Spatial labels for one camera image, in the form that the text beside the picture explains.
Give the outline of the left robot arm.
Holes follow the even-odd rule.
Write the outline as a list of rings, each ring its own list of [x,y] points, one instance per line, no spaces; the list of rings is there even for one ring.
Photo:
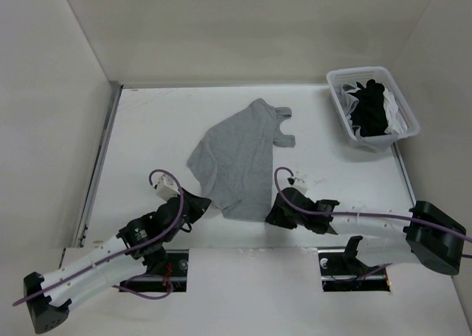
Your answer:
[[[128,222],[90,254],[59,270],[32,272],[23,279],[24,297],[36,334],[60,326],[69,313],[109,287],[148,274],[157,276],[167,262],[164,244],[207,211],[211,200],[184,191],[157,210]]]

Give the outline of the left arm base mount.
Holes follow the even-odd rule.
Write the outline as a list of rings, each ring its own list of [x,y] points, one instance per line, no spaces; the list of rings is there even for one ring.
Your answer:
[[[167,251],[163,265],[132,281],[121,281],[119,285],[138,293],[165,293],[168,289],[166,277],[172,283],[174,293],[186,292],[189,257],[188,250]]]

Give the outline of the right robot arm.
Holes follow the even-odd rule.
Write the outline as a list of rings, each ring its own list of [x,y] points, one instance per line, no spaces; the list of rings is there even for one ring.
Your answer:
[[[465,227],[432,203],[416,202],[408,216],[340,211],[339,205],[337,200],[313,201],[288,187],[277,194],[265,221],[280,228],[302,226],[315,234],[347,236],[341,262],[349,273],[399,263],[418,263],[447,276],[459,273]]]

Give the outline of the grey tank top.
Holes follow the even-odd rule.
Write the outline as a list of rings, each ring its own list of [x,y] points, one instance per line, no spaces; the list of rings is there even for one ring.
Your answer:
[[[273,149],[290,148],[295,136],[280,126],[289,107],[256,99],[247,108],[208,129],[187,166],[225,218],[262,222],[271,210]]]

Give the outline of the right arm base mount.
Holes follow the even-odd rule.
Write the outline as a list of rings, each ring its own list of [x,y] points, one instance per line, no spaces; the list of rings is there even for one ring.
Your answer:
[[[318,249],[324,292],[389,292],[386,268],[368,267],[357,259],[361,236],[351,237],[344,248]]]

